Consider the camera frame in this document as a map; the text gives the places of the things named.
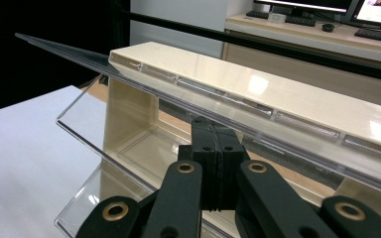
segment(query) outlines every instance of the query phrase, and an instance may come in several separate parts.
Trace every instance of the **black mouse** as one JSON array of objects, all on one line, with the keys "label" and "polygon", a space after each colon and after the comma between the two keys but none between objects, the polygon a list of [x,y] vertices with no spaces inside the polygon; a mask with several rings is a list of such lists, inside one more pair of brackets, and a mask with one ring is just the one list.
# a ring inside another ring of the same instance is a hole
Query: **black mouse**
[{"label": "black mouse", "polygon": [[322,30],[324,32],[332,32],[335,26],[333,24],[323,24],[322,25]]}]

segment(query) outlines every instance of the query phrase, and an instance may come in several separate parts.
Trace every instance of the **keyboard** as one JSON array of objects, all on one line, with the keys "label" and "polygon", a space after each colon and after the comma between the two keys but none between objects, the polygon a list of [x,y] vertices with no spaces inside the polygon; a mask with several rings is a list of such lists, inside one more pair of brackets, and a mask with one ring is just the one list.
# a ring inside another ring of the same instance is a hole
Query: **keyboard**
[{"label": "keyboard", "polygon": [[[249,11],[248,13],[246,13],[246,16],[254,17],[254,18],[268,19],[269,13]],[[303,25],[303,26],[308,26],[308,27],[314,27],[315,24],[317,23],[317,21],[315,19],[311,19],[311,18],[295,17],[295,16],[287,15],[286,23],[292,23],[292,24],[298,24],[298,25]]]},{"label": "keyboard", "polygon": [[354,34],[354,36],[381,41],[381,31],[360,29]]}]

